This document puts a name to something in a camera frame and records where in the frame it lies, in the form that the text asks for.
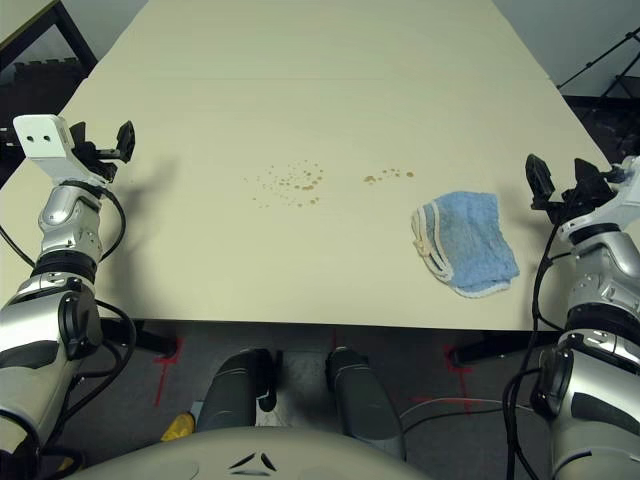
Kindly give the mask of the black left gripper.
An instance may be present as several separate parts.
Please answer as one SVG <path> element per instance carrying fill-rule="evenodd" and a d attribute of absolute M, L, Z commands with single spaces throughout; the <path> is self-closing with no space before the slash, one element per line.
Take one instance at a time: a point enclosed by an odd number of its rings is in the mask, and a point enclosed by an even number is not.
<path fill-rule="evenodd" d="M 92 141 L 86 138 L 86 123 L 75 123 L 69 127 L 73 140 L 74 155 L 93 174 L 107 183 L 112 183 L 118 167 L 115 160 L 128 163 L 135 148 L 135 129 L 131 121 L 121 125 L 117 133 L 117 146 L 114 149 L 98 149 Z"/>

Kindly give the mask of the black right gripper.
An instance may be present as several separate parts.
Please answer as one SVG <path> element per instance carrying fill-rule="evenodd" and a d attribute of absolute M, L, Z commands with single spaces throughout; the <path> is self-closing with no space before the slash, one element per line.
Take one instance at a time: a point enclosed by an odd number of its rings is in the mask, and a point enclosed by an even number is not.
<path fill-rule="evenodd" d="M 535 154 L 525 162 L 525 175 L 532 192 L 531 209 L 544 211 L 552 224 L 563 224 L 593 212 L 617 196 L 604 174 L 586 160 L 574 160 L 576 188 L 562 193 L 562 201 L 551 201 L 555 186 L 547 164 Z"/>

